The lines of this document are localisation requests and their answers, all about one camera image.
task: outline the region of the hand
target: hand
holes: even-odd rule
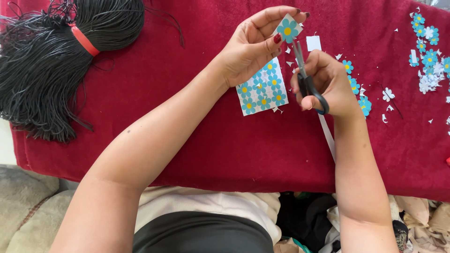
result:
[[[299,70],[299,68],[296,68],[295,74],[291,78],[291,87],[294,94],[300,92],[297,80]],[[317,91],[327,100],[330,106],[329,114],[337,117],[363,115],[356,96],[348,83],[347,72],[342,63],[327,53],[314,50],[306,60],[305,71],[307,75],[312,76]],[[296,97],[303,110],[312,108],[323,110],[315,96],[310,95],[302,98],[302,95],[298,94]]]
[[[277,6],[262,10],[239,24],[228,44],[211,62],[228,87],[246,82],[281,54],[281,34],[272,36],[272,33],[288,13],[297,23],[306,20],[306,13],[300,9]]]

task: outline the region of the black scissors handle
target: black scissors handle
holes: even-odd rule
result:
[[[314,87],[314,82],[312,81],[311,76],[307,76],[306,78],[303,78],[302,75],[297,74],[297,80],[298,80],[298,86],[300,87],[300,93],[302,97],[308,96],[308,94],[313,95],[316,97],[322,107],[324,108],[323,111],[317,110],[319,114],[327,114],[330,111],[330,106],[328,105],[327,100],[320,94],[317,89]]]

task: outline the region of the yellow flower center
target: yellow flower center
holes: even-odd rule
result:
[[[285,28],[284,29],[284,34],[286,34],[286,35],[289,35],[289,34],[291,34],[291,29],[290,28]]]

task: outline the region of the pile of clothes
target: pile of clothes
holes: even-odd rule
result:
[[[450,203],[389,195],[401,253],[450,253]],[[335,194],[284,192],[277,225],[284,240],[275,253],[340,253]]]

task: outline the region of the person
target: person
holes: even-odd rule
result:
[[[273,252],[281,237],[278,193],[147,186],[229,88],[281,54],[281,34],[272,32],[288,13],[298,23],[309,16],[277,6],[246,19],[186,87],[111,142],[79,184],[50,253]],[[334,118],[342,251],[397,253],[387,193],[344,66],[315,50],[305,70]],[[291,87],[302,109],[322,109],[314,96],[298,94],[297,73]]]

